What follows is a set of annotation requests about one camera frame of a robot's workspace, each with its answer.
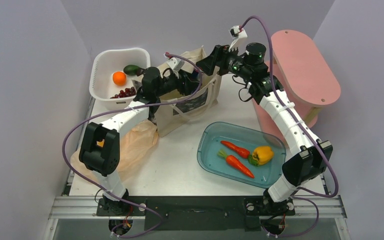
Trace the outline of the orange carrot with greens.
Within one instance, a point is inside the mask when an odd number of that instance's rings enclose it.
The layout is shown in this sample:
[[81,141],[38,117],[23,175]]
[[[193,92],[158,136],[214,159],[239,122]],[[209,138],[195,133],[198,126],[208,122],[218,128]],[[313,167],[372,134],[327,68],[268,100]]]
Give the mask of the orange carrot with greens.
[[235,156],[228,155],[223,149],[220,149],[217,155],[225,160],[225,162],[232,168],[238,170],[243,175],[254,179],[254,174],[244,165],[242,164]]

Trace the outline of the canvas tote bag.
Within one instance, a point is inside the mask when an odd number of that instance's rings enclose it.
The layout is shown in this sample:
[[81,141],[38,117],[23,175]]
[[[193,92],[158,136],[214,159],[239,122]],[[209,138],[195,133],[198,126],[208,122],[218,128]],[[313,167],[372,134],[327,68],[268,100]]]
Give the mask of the canvas tote bag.
[[191,120],[197,120],[210,108],[218,103],[222,77],[217,74],[203,76],[200,90],[189,100],[182,96],[177,90],[173,90],[160,97],[162,103],[182,100],[183,102],[161,105],[158,107],[154,117],[151,119],[156,124],[157,133],[164,137],[173,130]]

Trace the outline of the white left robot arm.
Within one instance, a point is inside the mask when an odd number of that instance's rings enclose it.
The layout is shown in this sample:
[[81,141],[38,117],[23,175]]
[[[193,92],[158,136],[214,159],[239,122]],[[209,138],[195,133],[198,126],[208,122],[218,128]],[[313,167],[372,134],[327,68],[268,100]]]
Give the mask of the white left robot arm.
[[160,97],[177,90],[189,96],[202,84],[199,68],[192,72],[180,69],[164,76],[157,67],[143,70],[141,87],[133,101],[119,114],[101,123],[90,122],[85,129],[79,151],[79,161],[92,171],[103,187],[103,208],[116,215],[128,213],[131,206],[129,192],[117,172],[120,162],[121,137],[140,122],[153,115],[162,104]]

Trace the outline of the green avocado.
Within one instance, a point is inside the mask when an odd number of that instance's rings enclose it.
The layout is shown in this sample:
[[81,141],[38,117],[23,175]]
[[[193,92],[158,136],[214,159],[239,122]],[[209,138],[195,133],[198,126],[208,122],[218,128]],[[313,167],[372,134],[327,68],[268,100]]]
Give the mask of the green avocado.
[[134,64],[129,64],[123,68],[123,72],[128,76],[136,76],[136,70],[139,68],[141,67]]

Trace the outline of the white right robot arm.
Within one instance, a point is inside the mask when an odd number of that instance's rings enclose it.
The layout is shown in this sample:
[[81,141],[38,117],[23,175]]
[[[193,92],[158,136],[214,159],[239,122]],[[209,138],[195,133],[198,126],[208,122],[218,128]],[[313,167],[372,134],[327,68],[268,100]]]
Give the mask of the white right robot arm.
[[273,49],[261,43],[250,43],[242,55],[229,50],[228,45],[216,45],[209,56],[196,65],[206,75],[219,68],[218,75],[232,73],[242,78],[249,94],[274,121],[293,155],[282,165],[280,178],[263,193],[262,210],[276,216],[288,210],[291,196],[302,185],[331,169],[333,146],[320,140],[307,127],[289,100],[282,84],[273,75],[273,62],[264,63],[266,51],[273,58]]

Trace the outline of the orange plastic grocery bag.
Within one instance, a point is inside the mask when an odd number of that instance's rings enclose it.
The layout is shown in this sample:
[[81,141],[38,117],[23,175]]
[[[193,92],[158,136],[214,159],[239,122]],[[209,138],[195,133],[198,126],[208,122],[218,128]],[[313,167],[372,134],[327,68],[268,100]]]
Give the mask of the orange plastic grocery bag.
[[122,181],[132,178],[156,148],[159,140],[157,126],[144,120],[120,140],[120,161],[116,171]]

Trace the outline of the red chili pepper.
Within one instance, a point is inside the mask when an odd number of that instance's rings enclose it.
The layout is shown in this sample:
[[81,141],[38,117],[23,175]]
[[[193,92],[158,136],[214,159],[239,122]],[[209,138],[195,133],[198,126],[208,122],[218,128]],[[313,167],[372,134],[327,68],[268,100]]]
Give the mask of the red chili pepper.
[[248,157],[250,156],[250,151],[243,148],[243,147],[239,147],[229,141],[226,141],[226,140],[222,140],[220,142],[222,145],[224,145],[225,147],[227,147],[228,149],[234,151],[236,154],[238,154],[241,158],[243,159],[248,159]]

